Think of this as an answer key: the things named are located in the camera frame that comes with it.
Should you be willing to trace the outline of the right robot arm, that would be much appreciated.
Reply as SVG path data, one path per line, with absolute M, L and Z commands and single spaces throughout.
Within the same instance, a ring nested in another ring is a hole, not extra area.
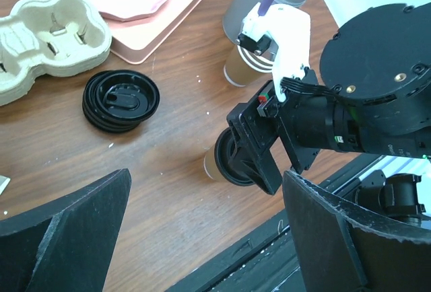
M 220 170 L 267 194 L 281 185 L 270 152 L 276 140 L 298 173 L 322 149 L 430 159 L 430 5 L 392 3 L 358 14 L 325 45 L 318 71 L 289 69 L 227 120 Z

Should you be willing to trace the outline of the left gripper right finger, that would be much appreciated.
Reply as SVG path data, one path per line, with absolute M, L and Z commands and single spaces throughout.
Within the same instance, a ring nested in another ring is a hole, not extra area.
M 396 174 L 347 200 L 286 172 L 284 203 L 306 290 L 429 291 L 420 181 Z

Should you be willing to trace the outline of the black coffee cup lid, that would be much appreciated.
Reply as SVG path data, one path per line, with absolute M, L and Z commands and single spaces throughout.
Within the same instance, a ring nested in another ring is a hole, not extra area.
M 215 164 L 224 180 L 237 186 L 252 186 L 255 183 L 243 172 L 236 171 L 229 165 L 230 158 L 234 155 L 236 144 L 229 128 L 222 131 L 215 142 Z

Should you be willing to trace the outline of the single brown paper cup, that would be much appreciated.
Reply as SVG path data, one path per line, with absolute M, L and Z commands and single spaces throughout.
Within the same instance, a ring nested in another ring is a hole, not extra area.
M 203 159 L 203 167 L 207 176 L 210 177 L 212 180 L 216 182 L 226 181 L 225 177 L 223 177 L 222 173 L 219 171 L 216 163 L 215 145 L 212 145 L 206 152 Z

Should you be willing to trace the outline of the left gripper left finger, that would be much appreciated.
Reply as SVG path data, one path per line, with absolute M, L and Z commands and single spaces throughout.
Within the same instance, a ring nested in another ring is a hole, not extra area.
M 129 193 L 129 170 L 1 221 L 2 291 L 102 291 Z

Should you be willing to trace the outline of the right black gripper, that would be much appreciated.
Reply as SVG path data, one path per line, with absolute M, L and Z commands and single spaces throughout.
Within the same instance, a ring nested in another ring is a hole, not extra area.
M 227 115 L 235 148 L 228 165 L 243 174 L 266 194 L 274 195 L 282 176 L 271 154 L 281 140 L 292 168 L 301 173 L 322 149 L 336 150 L 334 117 L 337 88 L 319 85 L 313 70 L 304 79 L 284 77 L 279 102 L 273 81 Z

